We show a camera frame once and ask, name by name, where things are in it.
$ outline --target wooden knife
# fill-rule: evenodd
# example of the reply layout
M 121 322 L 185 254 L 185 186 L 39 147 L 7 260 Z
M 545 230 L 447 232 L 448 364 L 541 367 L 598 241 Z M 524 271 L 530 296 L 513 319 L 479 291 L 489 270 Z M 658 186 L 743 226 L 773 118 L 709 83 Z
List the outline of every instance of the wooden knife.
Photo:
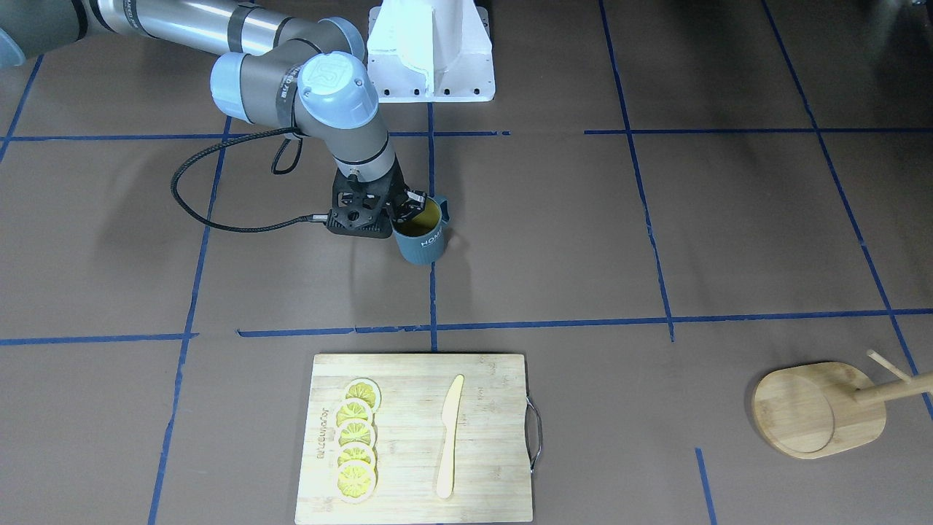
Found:
M 458 374 L 453 379 L 450 389 L 447 390 L 444 409 L 440 413 L 445 433 L 444 451 L 440 456 L 440 469 L 438 470 L 438 496 L 445 500 L 453 493 L 453 446 L 457 436 L 457 415 L 460 412 L 460 392 L 463 387 L 463 374 Z

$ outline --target knife handle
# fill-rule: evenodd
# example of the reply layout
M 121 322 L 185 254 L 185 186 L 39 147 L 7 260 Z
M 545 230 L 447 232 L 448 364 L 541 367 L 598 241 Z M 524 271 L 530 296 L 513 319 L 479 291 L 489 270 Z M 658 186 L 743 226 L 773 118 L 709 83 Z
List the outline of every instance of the knife handle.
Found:
M 447 429 L 444 435 L 444 451 L 440 455 L 438 470 L 438 496 L 443 499 L 453 494 L 453 443 L 456 439 L 456 427 Z

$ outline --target blue tape line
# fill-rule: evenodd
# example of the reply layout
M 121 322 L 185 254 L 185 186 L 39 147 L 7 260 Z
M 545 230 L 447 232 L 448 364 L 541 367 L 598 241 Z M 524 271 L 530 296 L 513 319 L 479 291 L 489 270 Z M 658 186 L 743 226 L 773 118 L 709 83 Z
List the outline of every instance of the blue tape line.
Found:
M 450 330 L 503 330 L 513 328 L 566 328 L 572 326 L 623 326 L 631 324 L 666 324 L 667 318 L 635 319 L 571 319 L 571 320 L 519 320 L 503 322 L 464 322 L 439 324 L 439 331 Z
M 431 263 L 431 351 L 438 351 L 438 288 L 435 264 Z
M 227 117 L 224 124 L 224 137 L 230 136 L 230 126 L 232 118 Z M 214 212 L 214 202 L 217 198 L 217 187 L 220 184 L 220 174 L 223 172 L 226 150 L 222 149 L 217 157 L 217 166 L 214 171 L 214 184 L 211 187 L 211 198 L 207 205 L 207 214 L 205 217 L 211 219 Z M 207 243 L 211 238 L 211 228 L 204 226 L 201 236 L 201 251 L 198 254 L 198 266 L 194 272 L 194 283 L 191 286 L 191 304 L 188 307 L 188 317 L 185 321 L 185 333 L 191 333 L 194 326 L 194 314 L 198 307 L 198 295 L 201 290 L 201 279 L 204 271 L 204 261 L 207 258 Z M 175 417 L 178 414 L 178 399 L 181 396 L 181 384 L 184 378 L 185 361 L 188 359 L 188 343 L 190 339 L 185 339 L 181 344 L 181 351 L 178 354 L 178 368 L 175 370 L 174 394 L 172 398 L 172 415 L 169 417 L 169 423 L 165 426 L 165 435 L 162 438 L 162 451 L 159 455 L 159 470 L 156 473 L 156 484 L 152 490 L 152 503 L 149 506 L 149 518 L 147 525 L 155 525 L 156 516 L 159 513 L 159 501 L 162 495 L 162 483 L 165 480 L 165 467 L 169 460 L 169 450 L 172 445 L 172 432 L 174 431 Z
M 128 335 L 79 335 L 74 337 L 24 337 L 20 339 L 0 339 L 0 347 L 72 345 L 84 343 L 128 343 L 134 341 L 183 341 L 197 336 L 196 333 L 139 333 Z
M 713 506 L 713 494 L 709 489 L 709 477 L 706 475 L 706 462 L 703 461 L 703 451 L 694 448 L 697 455 L 697 466 L 700 468 L 700 481 L 703 482 L 703 496 L 706 498 L 706 512 L 709 514 L 710 525 L 717 525 L 716 508 Z
M 434 196 L 435 150 L 434 137 L 434 103 L 427 103 L 427 188 L 428 193 Z M 431 263 L 430 277 L 430 319 L 431 319 L 431 351 L 438 351 L 438 303 L 436 266 Z
M 635 141 L 632 135 L 632 124 L 629 122 L 629 110 L 625 104 L 625 93 L 622 90 L 622 78 L 619 73 L 619 64 L 616 62 L 616 51 L 612 45 L 612 35 L 609 33 L 609 20 L 606 17 L 606 5 L 599 0 L 599 12 L 603 17 L 603 31 L 606 33 L 606 47 L 609 51 L 609 61 L 612 63 L 612 75 L 616 80 L 616 91 L 619 94 L 619 107 L 622 110 L 622 121 L 625 122 L 625 135 L 629 143 L 629 154 L 632 156 L 632 167 L 635 171 L 635 183 L 638 185 L 638 196 L 645 211 L 645 227 L 648 229 L 648 240 L 654 252 L 654 264 L 658 271 L 658 287 L 661 291 L 661 301 L 664 304 L 664 315 L 667 317 L 667 330 L 671 341 L 675 340 L 674 322 L 671 320 L 671 303 L 667 298 L 667 286 L 664 284 L 664 272 L 661 269 L 661 256 L 658 253 L 658 243 L 654 237 L 654 228 L 651 226 L 651 212 L 648 209 L 648 197 L 645 195 L 645 185 L 642 182 L 641 168 L 638 166 L 638 153 L 635 151 Z
M 427 103 L 427 193 L 434 196 L 434 103 Z
M 295 337 L 304 335 L 347 335 L 350 333 L 398 333 L 429 332 L 429 324 L 408 324 L 401 326 L 369 326 L 352 328 L 307 328 L 296 330 L 237 330 L 241 337 Z
M 884 317 L 887 310 L 846 310 L 838 312 L 788 312 L 783 314 L 733 314 L 721 316 L 674 317 L 674 322 L 724 322 L 741 320 L 791 320 Z
M 764 8 L 765 15 L 768 17 L 768 23 L 771 25 L 772 31 L 774 31 L 774 37 L 777 39 L 777 44 L 781 49 L 781 54 L 784 55 L 784 60 L 787 63 L 787 70 L 790 72 L 791 77 L 794 79 L 794 85 L 797 86 L 797 93 L 801 96 L 803 108 L 806 110 L 807 116 L 810 118 L 810 124 L 816 131 L 816 138 L 819 140 L 819 146 L 823 151 L 823 157 L 826 159 L 827 167 L 829 168 L 829 172 L 832 174 L 832 180 L 836 185 L 836 191 L 839 193 L 840 199 L 842 199 L 842 205 L 845 207 L 845 214 L 849 217 L 849 222 L 852 224 L 852 230 L 855 232 L 858 244 L 862 248 L 862 254 L 865 256 L 865 262 L 868 263 L 869 270 L 871 271 L 871 277 L 874 279 L 875 286 L 878 288 L 878 293 L 881 295 L 882 303 L 884 303 L 884 309 L 886 310 L 888 317 L 891 319 L 891 326 L 894 328 L 894 332 L 898 337 L 900 348 L 904 353 L 904 357 L 907 358 L 907 363 L 911 367 L 911 372 L 916 375 L 917 368 L 913 362 L 913 355 L 911 354 L 910 348 L 907 346 L 907 341 L 904 340 L 903 333 L 900 331 L 898 319 L 895 315 L 894 309 L 891 307 L 891 302 L 888 300 L 887 293 L 884 291 L 884 285 L 881 282 L 881 278 L 878 276 L 878 270 L 875 268 L 874 261 L 871 258 L 868 244 L 865 242 L 865 237 L 862 235 L 861 228 L 858 227 L 858 221 L 856 220 L 855 213 L 852 211 L 852 206 L 849 204 L 849 199 L 845 195 L 845 189 L 842 187 L 842 181 L 839 179 L 839 174 L 836 172 L 836 166 L 832 161 L 832 157 L 829 155 L 829 148 L 827 148 L 826 141 L 823 139 L 823 134 L 821 133 L 819 125 L 816 123 L 816 115 L 813 112 L 813 107 L 810 106 L 810 101 L 807 99 L 807 95 L 803 91 L 803 84 L 801 83 L 800 77 L 797 75 L 797 70 L 794 68 L 794 64 L 790 60 L 790 54 L 787 52 L 787 47 L 784 45 L 784 39 L 781 37 L 781 32 L 777 29 L 777 23 L 774 21 L 774 16 L 772 15 L 771 9 L 768 7 L 767 0 L 761 0 L 761 6 Z M 933 419 L 933 404 L 929 402 L 927 397 L 925 397 L 924 400 L 926 402 L 926 410 L 929 413 L 930 419 Z
M 7 156 L 7 148 L 9 148 L 9 143 L 13 138 L 13 134 L 16 133 L 16 126 L 20 123 L 22 109 L 26 106 L 26 99 L 29 98 L 29 93 L 33 90 L 35 76 L 39 74 L 39 67 L 42 66 L 43 59 L 45 59 L 45 55 L 39 55 L 39 58 L 35 59 L 33 72 L 29 74 L 29 79 L 26 80 L 26 87 L 22 89 L 20 103 L 16 106 L 16 113 L 13 113 L 13 120 L 9 122 L 9 128 L 7 128 L 7 135 L 4 138 L 3 146 L 0 146 L 0 163 L 3 161 L 4 157 Z
M 894 310 L 896 315 L 933 315 L 933 308 L 908 308 Z M 679 316 L 671 317 L 674 323 L 702 323 L 702 322 L 730 322 L 755 320 L 794 320 L 794 319 L 844 319 L 844 318 L 870 318 L 887 316 L 886 310 L 844 310 L 823 312 L 788 312 L 778 314 L 727 314 L 720 316 Z M 666 317 L 656 318 L 620 318 L 620 319 L 564 319 L 564 320 L 528 320 L 528 321 L 499 321 L 499 322 L 472 322 L 438 324 L 439 332 L 457 330 L 501 330 L 501 329 L 534 329 L 534 328 L 563 328 L 588 326 L 624 326 L 642 324 L 666 324 Z M 374 326 L 352 328 L 308 328 L 294 330 L 253 330 L 237 331 L 241 337 L 292 337 L 303 335 L 346 335 L 349 333 L 395 333 L 395 332 L 429 332 L 430 324 L 409 324 L 401 326 Z
M 428 102 L 428 107 L 432 107 L 433 102 Z M 433 115 L 434 109 L 428 109 L 428 115 L 432 117 L 428 120 L 428 131 L 426 132 L 389 132 L 390 136 L 399 136 L 399 137 L 408 137 L 408 136 L 421 136 L 421 137 L 430 137 L 433 136 L 497 136 L 499 132 L 497 131 L 475 131 L 475 132 L 436 132 L 433 131 Z
M 156 515 L 159 513 L 162 483 L 165 481 L 165 467 L 168 465 L 169 461 L 169 446 L 172 444 L 175 416 L 178 414 L 178 398 L 181 396 L 182 369 L 185 367 L 185 361 L 188 359 L 188 341 L 189 339 L 182 341 L 181 351 L 178 354 L 178 367 L 175 368 L 174 394 L 172 397 L 172 415 L 169 417 L 169 424 L 165 426 L 165 435 L 162 437 L 159 470 L 156 473 L 156 485 L 152 490 L 152 503 L 149 505 L 147 525 L 156 525 Z
M 820 128 L 822 133 L 933 133 L 933 128 Z
M 497 136 L 497 135 L 499 135 L 499 132 L 434 132 L 434 136 Z
M 794 134 L 813 133 L 810 128 L 721 128 L 721 129 L 638 129 L 625 130 L 584 130 L 584 135 L 742 135 L 742 134 Z
M 14 136 L 13 142 L 45 142 L 49 140 L 197 140 L 208 138 L 229 138 L 231 135 L 223 134 L 189 134 L 189 135 L 35 135 Z
M 933 133 L 933 128 L 820 128 L 821 133 L 857 134 L 857 133 Z M 741 134 L 812 134 L 813 128 L 710 128 L 710 129 L 635 129 L 625 130 L 583 130 L 584 135 L 741 135 Z

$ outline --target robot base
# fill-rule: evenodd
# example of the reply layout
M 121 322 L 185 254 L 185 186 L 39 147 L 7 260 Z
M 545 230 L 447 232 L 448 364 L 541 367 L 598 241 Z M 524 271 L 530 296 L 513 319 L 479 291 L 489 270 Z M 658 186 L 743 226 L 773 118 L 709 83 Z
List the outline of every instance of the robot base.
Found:
M 385 0 L 369 12 L 369 77 L 380 102 L 488 102 L 489 13 L 471 0 Z

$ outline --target black cable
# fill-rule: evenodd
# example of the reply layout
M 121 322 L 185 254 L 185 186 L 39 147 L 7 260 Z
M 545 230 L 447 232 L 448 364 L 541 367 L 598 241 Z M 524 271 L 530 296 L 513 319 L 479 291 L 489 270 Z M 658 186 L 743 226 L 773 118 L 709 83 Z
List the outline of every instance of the black cable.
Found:
M 279 161 L 282 160 L 282 154 L 285 153 L 285 148 L 288 148 L 288 145 L 291 143 L 291 139 L 287 138 L 282 141 L 282 146 L 279 146 L 279 150 L 275 153 L 275 158 L 272 159 L 272 174 L 273 175 L 288 175 L 295 170 L 295 166 L 298 165 L 298 161 L 301 158 L 301 146 L 304 145 L 304 139 L 298 139 L 298 151 L 295 152 L 295 160 L 292 161 L 292 165 L 288 166 L 286 169 L 279 169 Z
M 225 140 L 218 144 L 214 144 L 210 148 L 202 149 L 201 151 L 192 155 L 188 160 L 186 160 L 180 166 L 178 166 L 178 169 L 175 171 L 174 175 L 172 176 L 172 197 L 174 197 L 175 201 L 178 203 L 179 206 L 181 206 L 185 211 L 188 212 L 188 214 L 191 217 L 196 219 L 201 224 L 205 224 L 207 226 L 210 226 L 211 228 L 217 228 L 218 230 L 224 230 L 226 232 L 235 232 L 237 234 L 257 234 L 260 232 L 270 232 L 272 230 L 278 230 L 279 228 L 285 228 L 286 226 L 290 226 L 297 222 L 311 221 L 310 215 L 304 215 L 301 217 L 296 217 L 292 220 L 286 220 L 285 222 L 279 222 L 278 224 L 273 224 L 272 226 L 262 226 L 259 228 L 239 228 L 237 226 L 228 226 L 226 224 L 218 224 L 217 222 L 213 222 L 212 220 L 208 220 L 198 215 L 198 212 L 191 209 L 191 206 L 188 206 L 188 203 L 186 203 L 185 200 L 181 198 L 181 195 L 178 194 L 178 180 L 181 178 L 181 176 L 184 175 L 184 173 L 188 171 L 188 168 L 194 165 L 197 161 L 203 159 L 204 157 L 210 155 L 211 153 L 220 151 L 225 148 L 229 148 L 230 146 L 236 146 L 237 144 L 242 144 L 243 142 L 249 142 L 250 140 L 257 140 L 260 138 L 266 138 L 270 136 L 285 135 L 289 133 L 300 133 L 300 132 L 301 132 L 301 129 L 296 128 L 296 127 L 280 128 L 277 130 L 270 130 L 270 131 L 265 131 L 265 132 L 253 133 L 251 135 L 239 136 L 231 140 Z

